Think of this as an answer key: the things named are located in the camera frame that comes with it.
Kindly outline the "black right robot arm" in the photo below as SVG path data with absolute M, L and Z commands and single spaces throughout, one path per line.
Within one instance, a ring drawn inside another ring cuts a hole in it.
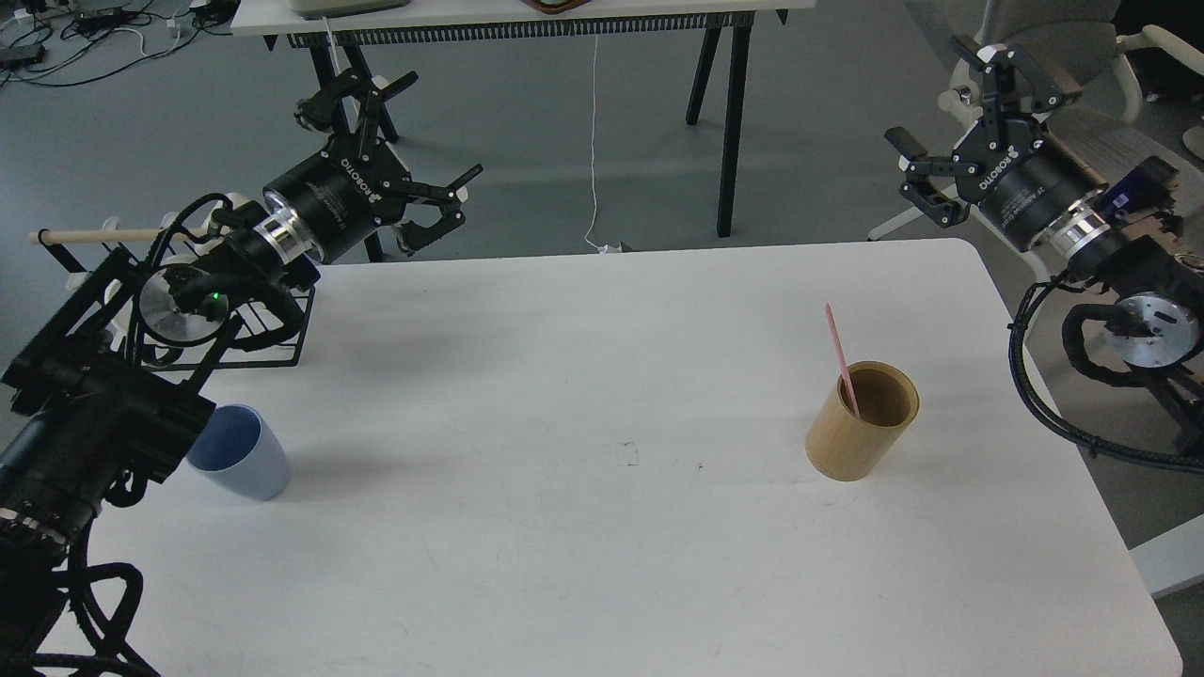
M 885 136 L 901 157 L 901 196 L 937 226 L 957 226 L 978 211 L 1020 253 L 1045 245 L 1066 261 L 1062 273 L 1041 273 L 1027 289 L 1009 325 L 1007 364 L 1023 406 L 1051 432 L 1094 455 L 1200 473 L 1202 381 L 1188 361 L 1202 352 L 1202 258 L 1126 232 L 1144 217 L 1178 230 L 1178 169 L 1147 157 L 1109 183 L 1041 120 L 1081 93 L 1066 69 L 1021 45 L 982 46 L 960 35 L 950 47 L 982 86 L 981 110 L 968 133 L 944 157 L 929 154 L 901 126 Z M 1079 294 L 1093 284 L 1117 299 L 1067 311 L 1061 338 L 1068 363 L 1088 379 L 1152 394 L 1178 420 L 1173 453 L 1085 432 L 1032 385 L 1021 353 L 1035 313 L 1051 292 Z

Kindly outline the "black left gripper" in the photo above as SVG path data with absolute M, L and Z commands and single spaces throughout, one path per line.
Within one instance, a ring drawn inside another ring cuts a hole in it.
M 358 102 L 356 139 L 330 137 L 321 151 L 268 181 L 262 188 L 272 208 L 287 208 L 309 232 L 307 257 L 330 264 L 360 245 L 376 228 L 393 224 L 397 245 L 413 257 L 427 245 L 464 226 L 470 181 L 482 176 L 482 164 L 471 166 L 448 186 L 411 181 L 412 172 L 383 140 L 380 118 L 386 101 L 414 86 L 417 71 L 396 81 L 366 78 L 344 71 L 296 105 L 297 124 L 314 133 L 334 134 L 334 116 L 343 99 Z M 405 219 L 405 205 L 435 206 L 439 218 L 432 226 Z

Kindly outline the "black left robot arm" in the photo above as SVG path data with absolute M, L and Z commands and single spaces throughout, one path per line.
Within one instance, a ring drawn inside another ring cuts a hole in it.
M 267 351 L 307 326 L 296 295 L 380 226 L 413 253 L 464 226 L 470 167 L 413 179 L 380 133 L 388 100 L 417 83 L 354 69 L 299 102 L 326 136 L 262 189 L 262 202 L 197 198 L 147 257 L 112 251 L 2 373 L 26 425 L 2 451 L 2 673 L 150 676 L 128 634 L 144 578 L 90 564 L 104 504 L 138 504 L 216 412 L 201 395 L 228 351 Z

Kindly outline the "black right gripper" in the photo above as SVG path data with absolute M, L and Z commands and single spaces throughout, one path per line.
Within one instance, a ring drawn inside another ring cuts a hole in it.
M 1080 202 L 1100 196 L 1108 181 L 1051 133 L 1047 119 L 1069 102 L 1069 71 L 1039 45 L 980 45 L 950 39 L 958 57 L 950 83 L 950 114 L 964 128 L 952 154 L 932 157 L 903 126 L 884 133 L 898 151 L 905 179 L 899 193 L 937 226 L 958 226 L 976 208 L 1019 252 Z M 993 140 L 981 119 L 1002 120 Z M 955 179 L 946 198 L 932 177 Z

